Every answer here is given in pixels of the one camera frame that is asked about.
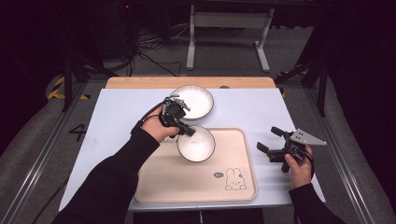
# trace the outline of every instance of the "cartoon rabbit print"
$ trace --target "cartoon rabbit print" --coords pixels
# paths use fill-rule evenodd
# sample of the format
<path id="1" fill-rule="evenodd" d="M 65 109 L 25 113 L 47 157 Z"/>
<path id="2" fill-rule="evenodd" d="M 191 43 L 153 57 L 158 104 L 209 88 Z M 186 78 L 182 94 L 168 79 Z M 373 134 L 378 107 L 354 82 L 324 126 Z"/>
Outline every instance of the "cartoon rabbit print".
<path id="1" fill-rule="evenodd" d="M 239 189 L 246 189 L 247 186 L 245 185 L 245 179 L 242 177 L 241 170 L 238 168 L 227 170 L 227 186 L 225 189 L 227 190 L 239 190 Z"/>

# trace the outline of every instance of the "tray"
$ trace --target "tray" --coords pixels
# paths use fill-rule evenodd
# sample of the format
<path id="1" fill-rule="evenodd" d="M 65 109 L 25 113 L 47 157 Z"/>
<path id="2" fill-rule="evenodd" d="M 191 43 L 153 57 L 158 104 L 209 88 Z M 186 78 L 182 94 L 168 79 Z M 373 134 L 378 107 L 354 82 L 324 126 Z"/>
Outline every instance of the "tray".
<path id="1" fill-rule="evenodd" d="M 245 134 L 236 128 L 209 129 L 216 149 L 203 162 L 184 159 L 177 139 L 166 138 L 139 173 L 140 203 L 243 201 L 256 196 Z"/>

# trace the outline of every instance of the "white table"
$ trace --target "white table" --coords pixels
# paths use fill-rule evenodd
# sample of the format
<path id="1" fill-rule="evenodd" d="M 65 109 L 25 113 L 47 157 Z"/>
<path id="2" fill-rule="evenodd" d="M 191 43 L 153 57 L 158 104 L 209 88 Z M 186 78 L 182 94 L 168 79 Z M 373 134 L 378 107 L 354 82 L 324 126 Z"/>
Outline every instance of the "white table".
<path id="1" fill-rule="evenodd" d="M 60 210 L 70 201 L 91 169 L 117 152 L 129 139 L 130 131 L 140 117 L 172 91 L 173 89 L 102 90 Z M 290 203 L 289 175 L 280 171 L 281 163 L 269 162 L 268 158 L 256 148 L 257 142 L 262 142 L 273 149 L 283 147 L 283 138 L 270 132 L 272 126 L 289 132 L 295 130 L 279 90 L 209 89 L 209 91 L 215 100 L 213 110 L 203 119 L 189 124 L 207 128 L 235 127 L 245 132 L 258 188 L 257 196 L 250 201 L 210 203 L 142 204 L 132 200 L 131 210 L 259 207 Z M 313 184 L 319 197 L 324 201 L 315 177 Z"/>

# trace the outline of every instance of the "bowl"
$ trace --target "bowl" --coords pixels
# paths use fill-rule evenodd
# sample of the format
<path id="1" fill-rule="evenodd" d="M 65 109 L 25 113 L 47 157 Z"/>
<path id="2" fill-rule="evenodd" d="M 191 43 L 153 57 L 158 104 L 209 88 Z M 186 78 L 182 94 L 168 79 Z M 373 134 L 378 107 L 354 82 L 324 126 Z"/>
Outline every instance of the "bowl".
<path id="1" fill-rule="evenodd" d="M 193 136 L 180 135 L 177 139 L 177 148 L 181 156 L 188 161 L 206 161 L 215 151 L 215 138 L 206 128 L 191 126 L 195 130 Z"/>
<path id="2" fill-rule="evenodd" d="M 207 115 L 213 107 L 213 96 L 210 92 L 199 86 L 183 86 L 172 92 L 191 109 L 185 110 L 184 120 L 197 120 Z"/>

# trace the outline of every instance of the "metal stand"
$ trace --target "metal stand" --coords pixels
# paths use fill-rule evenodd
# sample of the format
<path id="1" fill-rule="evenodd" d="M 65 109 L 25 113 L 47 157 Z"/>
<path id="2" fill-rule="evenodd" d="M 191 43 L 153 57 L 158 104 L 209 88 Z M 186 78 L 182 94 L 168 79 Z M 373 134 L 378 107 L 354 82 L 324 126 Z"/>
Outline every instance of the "metal stand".
<path id="1" fill-rule="evenodd" d="M 260 41 L 255 41 L 255 47 L 262 65 L 262 71 L 269 72 L 270 67 L 262 48 L 270 28 L 273 14 L 273 8 L 269 9 L 268 13 L 220 13 L 195 12 L 195 7 L 191 6 L 190 44 L 187 54 L 187 70 L 192 70 L 194 67 L 195 27 L 228 27 L 262 29 L 262 38 Z"/>

